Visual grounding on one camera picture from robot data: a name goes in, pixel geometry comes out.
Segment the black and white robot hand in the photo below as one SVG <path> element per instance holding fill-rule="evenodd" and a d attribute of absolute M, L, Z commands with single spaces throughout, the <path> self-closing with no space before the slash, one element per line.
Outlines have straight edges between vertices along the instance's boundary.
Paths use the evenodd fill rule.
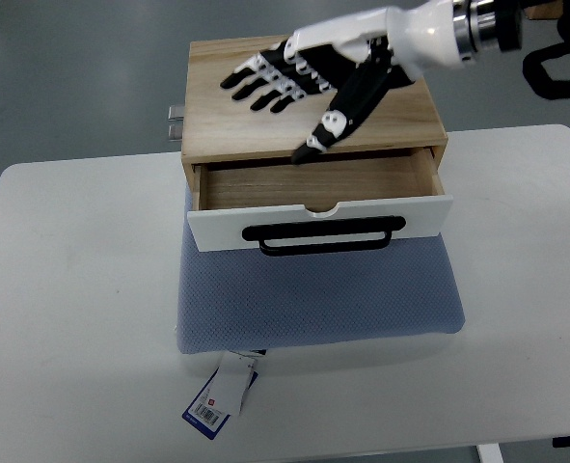
<path fill-rule="evenodd" d="M 410 10 L 389 6 L 303 27 L 259 51 L 220 84 L 232 99 L 256 97 L 254 111 L 279 114 L 311 96 L 334 97 L 291 155 L 316 161 L 356 131 L 390 90 L 407 87 L 431 68 L 461 64 L 451 1 Z"/>

